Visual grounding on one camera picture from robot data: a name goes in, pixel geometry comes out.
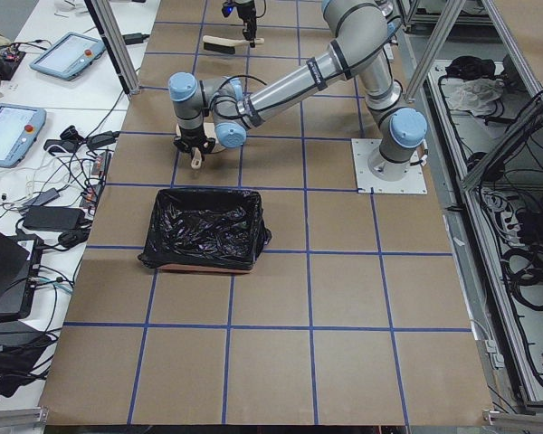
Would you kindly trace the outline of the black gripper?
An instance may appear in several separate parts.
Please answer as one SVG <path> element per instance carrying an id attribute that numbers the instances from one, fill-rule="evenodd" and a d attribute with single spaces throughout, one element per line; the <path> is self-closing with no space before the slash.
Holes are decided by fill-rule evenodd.
<path id="1" fill-rule="evenodd" d="M 213 152 L 216 140 L 208 137 L 203 129 L 181 129 L 174 136 L 173 144 L 192 159 L 203 162 L 205 155 Z"/>
<path id="2" fill-rule="evenodd" d="M 246 41 L 254 41 L 257 34 L 257 9 L 255 2 L 238 2 L 237 14 L 243 21 L 243 37 Z"/>

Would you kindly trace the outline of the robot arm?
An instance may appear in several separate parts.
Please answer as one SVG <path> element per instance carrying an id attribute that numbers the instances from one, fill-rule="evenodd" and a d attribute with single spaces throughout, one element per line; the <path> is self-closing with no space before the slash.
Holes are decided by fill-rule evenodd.
<path id="1" fill-rule="evenodd" d="M 258 13 L 254 0 L 226 0 L 223 1 L 221 13 L 224 18 L 236 11 L 243 22 L 243 38 L 251 45 L 255 45 L 257 37 L 257 22 L 267 13 L 267 1 L 263 0 L 263 10 Z"/>
<path id="2" fill-rule="evenodd" d="M 325 90 L 358 77 L 382 141 L 379 154 L 391 164 L 410 161 L 424 141 L 424 115 L 406 105 L 402 86 L 388 66 L 384 46 L 397 31 L 374 1 L 325 1 L 322 16 L 332 40 L 322 54 L 251 94 L 238 76 L 199 80 L 177 72 L 168 90 L 179 128 L 174 144 L 187 154 L 212 152 L 214 145 L 243 146 L 248 130 Z"/>

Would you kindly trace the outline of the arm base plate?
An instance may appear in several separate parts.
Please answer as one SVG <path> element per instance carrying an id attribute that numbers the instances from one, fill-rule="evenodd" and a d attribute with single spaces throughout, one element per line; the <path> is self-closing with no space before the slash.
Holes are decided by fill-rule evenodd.
<path id="1" fill-rule="evenodd" d="M 381 156 L 380 143 L 380 139 L 351 140 L 357 191 L 397 195 L 427 194 L 424 170 L 418 163 L 417 152 L 413 152 L 409 162 L 391 163 Z"/>

